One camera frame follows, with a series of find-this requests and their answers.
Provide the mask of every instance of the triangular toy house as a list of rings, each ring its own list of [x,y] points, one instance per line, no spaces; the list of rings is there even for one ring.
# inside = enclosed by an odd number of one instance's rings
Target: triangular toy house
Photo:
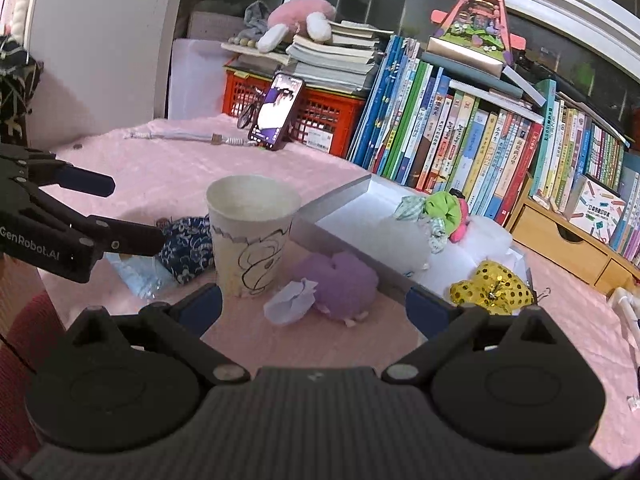
[[[525,46],[523,38],[509,34],[504,0],[458,0],[444,19],[442,15],[432,15],[440,23],[427,46],[433,54],[500,77],[502,67],[513,64],[512,42]]]

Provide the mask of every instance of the yellow sequin fabric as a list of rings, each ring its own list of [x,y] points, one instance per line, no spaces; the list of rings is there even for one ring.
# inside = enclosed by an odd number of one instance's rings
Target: yellow sequin fabric
[[[502,316],[533,303],[529,287],[509,269],[490,260],[482,262],[470,280],[451,285],[449,292],[456,305],[473,303]]]

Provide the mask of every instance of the drawer handle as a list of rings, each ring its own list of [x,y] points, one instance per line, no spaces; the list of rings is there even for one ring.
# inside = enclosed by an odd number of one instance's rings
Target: drawer handle
[[[579,244],[584,241],[577,234],[569,231],[566,227],[562,227],[559,224],[556,224],[556,227],[558,228],[558,234],[565,242],[569,242],[570,244]]]

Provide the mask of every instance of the screw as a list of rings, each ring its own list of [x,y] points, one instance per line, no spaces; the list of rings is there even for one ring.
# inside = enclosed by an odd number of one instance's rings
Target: screw
[[[396,381],[408,381],[418,375],[418,368],[413,365],[391,365],[386,369],[386,373]]]
[[[213,376],[219,381],[237,381],[244,376],[244,368],[238,365],[219,365],[213,370]]]

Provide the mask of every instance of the purple plush toy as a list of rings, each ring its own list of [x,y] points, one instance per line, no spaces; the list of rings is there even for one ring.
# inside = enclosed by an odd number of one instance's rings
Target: purple plush toy
[[[349,327],[367,317],[367,309],[376,299],[377,274],[350,253],[337,253],[332,258],[310,254],[294,273],[296,281],[306,278],[318,283],[316,309]]]

